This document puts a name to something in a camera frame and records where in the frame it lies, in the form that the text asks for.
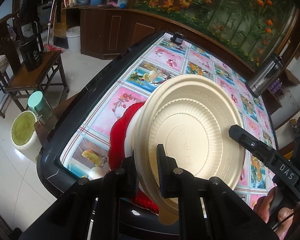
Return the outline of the person's right hand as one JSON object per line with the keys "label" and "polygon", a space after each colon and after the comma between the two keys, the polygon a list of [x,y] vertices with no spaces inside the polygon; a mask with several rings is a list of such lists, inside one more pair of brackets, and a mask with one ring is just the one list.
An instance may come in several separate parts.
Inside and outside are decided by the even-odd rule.
{"label": "person's right hand", "polygon": [[[275,197],[275,193],[277,191],[277,187],[272,188],[266,196],[260,197],[255,204],[253,210],[259,215],[259,217],[265,222],[268,223],[270,217],[270,204],[273,202]],[[277,220],[279,221],[279,226],[275,230],[275,233],[279,237],[279,239],[284,239],[289,228],[293,224],[293,213],[294,209],[290,209],[288,207],[283,207],[278,212]]]}

